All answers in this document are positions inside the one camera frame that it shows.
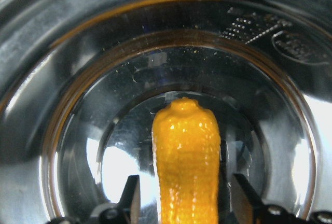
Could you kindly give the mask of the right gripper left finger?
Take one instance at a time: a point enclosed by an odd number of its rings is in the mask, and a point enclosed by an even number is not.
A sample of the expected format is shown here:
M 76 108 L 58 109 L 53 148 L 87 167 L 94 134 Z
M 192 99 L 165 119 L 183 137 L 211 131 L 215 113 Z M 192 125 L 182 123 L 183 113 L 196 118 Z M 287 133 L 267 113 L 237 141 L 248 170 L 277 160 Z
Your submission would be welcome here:
M 118 203 L 103 203 L 91 213 L 89 223 L 138 223 L 140 176 L 130 175 Z

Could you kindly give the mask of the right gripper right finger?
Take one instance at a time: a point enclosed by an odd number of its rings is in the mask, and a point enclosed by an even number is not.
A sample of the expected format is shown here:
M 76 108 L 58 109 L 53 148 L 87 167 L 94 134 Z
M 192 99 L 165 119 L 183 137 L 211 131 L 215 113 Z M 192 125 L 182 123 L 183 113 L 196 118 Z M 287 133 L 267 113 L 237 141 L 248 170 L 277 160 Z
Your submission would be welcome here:
M 242 174 L 232 175 L 232 211 L 238 223 L 331 223 L 329 211 L 312 213 L 304 220 L 279 205 L 264 204 Z

